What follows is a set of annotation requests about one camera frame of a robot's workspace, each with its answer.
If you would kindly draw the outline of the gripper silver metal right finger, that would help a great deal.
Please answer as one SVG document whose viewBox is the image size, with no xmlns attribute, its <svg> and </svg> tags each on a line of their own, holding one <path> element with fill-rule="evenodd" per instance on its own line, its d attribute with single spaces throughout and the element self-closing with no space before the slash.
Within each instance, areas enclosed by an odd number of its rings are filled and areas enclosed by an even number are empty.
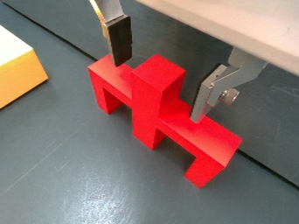
<svg viewBox="0 0 299 224">
<path fill-rule="evenodd" d="M 230 105 L 238 96 L 236 87 L 252 81 L 266 62 L 233 48 L 228 66 L 218 64 L 201 82 L 190 109 L 190 119 L 197 123 L 218 102 Z"/>
</svg>

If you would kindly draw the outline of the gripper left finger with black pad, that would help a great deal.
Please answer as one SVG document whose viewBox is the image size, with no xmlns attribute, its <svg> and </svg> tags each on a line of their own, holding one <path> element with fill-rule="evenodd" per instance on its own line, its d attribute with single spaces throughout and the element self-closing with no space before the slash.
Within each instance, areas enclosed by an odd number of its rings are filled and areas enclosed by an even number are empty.
<svg viewBox="0 0 299 224">
<path fill-rule="evenodd" d="M 109 54 L 118 67 L 132 58 L 130 17 L 122 12 L 118 0 L 88 0 L 96 12 Z"/>
</svg>

